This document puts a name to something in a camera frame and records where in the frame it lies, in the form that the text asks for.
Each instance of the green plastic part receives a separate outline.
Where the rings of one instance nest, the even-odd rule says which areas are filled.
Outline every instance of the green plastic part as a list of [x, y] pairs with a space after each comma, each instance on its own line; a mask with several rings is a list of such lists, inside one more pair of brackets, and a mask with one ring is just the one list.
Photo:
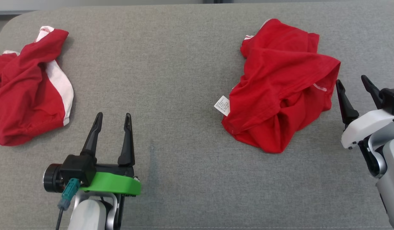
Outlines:
[[137, 180], [107, 172], [96, 172], [89, 187], [80, 187], [83, 191], [111, 192], [125, 195], [140, 195], [141, 183]]

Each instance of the white care label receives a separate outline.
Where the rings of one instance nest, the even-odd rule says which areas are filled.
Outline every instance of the white care label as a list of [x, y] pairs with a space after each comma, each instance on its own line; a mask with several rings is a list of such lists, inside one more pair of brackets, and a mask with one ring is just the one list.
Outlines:
[[214, 107], [226, 116], [230, 113], [230, 101], [225, 96], [222, 96]]

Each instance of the white stripe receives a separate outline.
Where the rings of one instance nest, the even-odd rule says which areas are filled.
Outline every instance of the white stripe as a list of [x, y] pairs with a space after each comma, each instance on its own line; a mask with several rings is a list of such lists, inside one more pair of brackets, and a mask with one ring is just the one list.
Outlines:
[[318, 86], [316, 83], [314, 83], [314, 86], [315, 86], [317, 89], [322, 90], [322, 91], [324, 91], [324, 92], [327, 91], [327, 89], [326, 89], [325, 87]]
[[65, 117], [64, 126], [69, 123], [69, 116], [72, 108], [73, 101], [73, 88], [61, 68], [58, 66], [56, 61], [47, 62], [47, 72], [49, 81], [61, 95], [62, 103], [64, 105]]
[[19, 55], [17, 51], [11, 51], [11, 50], [6, 50], [3, 52], [3, 54], [17, 54], [17, 56]]
[[254, 37], [254, 35], [245, 35], [244, 40], [248, 40], [248, 39], [251, 39], [251, 38], [253, 38], [253, 37]]
[[266, 21], [262, 24], [261, 28], [262, 28], [269, 20], [271, 20], [271, 19], [266, 20]]
[[35, 42], [40, 41], [43, 37], [45, 37], [46, 35], [48, 35], [52, 31], [54, 31], [54, 28], [52, 28], [50, 26], [42, 26], [37, 39], [35, 39]]

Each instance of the gray couch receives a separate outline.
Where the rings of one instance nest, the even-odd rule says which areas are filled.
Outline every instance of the gray couch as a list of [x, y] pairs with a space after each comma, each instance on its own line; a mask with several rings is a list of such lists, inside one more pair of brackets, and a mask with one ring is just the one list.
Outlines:
[[269, 18], [320, 34], [319, 52], [342, 61], [339, 78], [361, 114], [375, 108], [362, 74], [394, 86], [394, 0], [79, 7], [12, 19], [0, 54], [20, 51], [42, 25], [70, 33], [58, 61], [75, 98], [66, 127], [0, 146], [0, 230], [54, 229], [60, 194], [44, 191], [43, 172], [79, 153], [99, 111], [101, 163], [116, 163], [125, 113], [133, 116], [143, 190], [126, 200], [124, 230], [391, 229], [362, 154], [340, 143], [336, 94], [279, 155], [223, 129], [213, 105], [243, 74], [244, 36]]

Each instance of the gray robot arm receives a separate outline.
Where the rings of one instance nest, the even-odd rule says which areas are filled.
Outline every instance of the gray robot arm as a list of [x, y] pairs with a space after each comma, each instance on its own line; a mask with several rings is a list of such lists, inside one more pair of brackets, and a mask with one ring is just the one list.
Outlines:
[[376, 186], [394, 228], [394, 89], [378, 90], [362, 76], [366, 90], [372, 95], [377, 110], [359, 117], [345, 95], [340, 80], [336, 82], [339, 105], [345, 130], [342, 145], [359, 147], [371, 175], [378, 179]]
[[394, 139], [383, 147], [383, 155], [387, 163], [387, 172], [376, 183], [389, 222], [394, 228]]

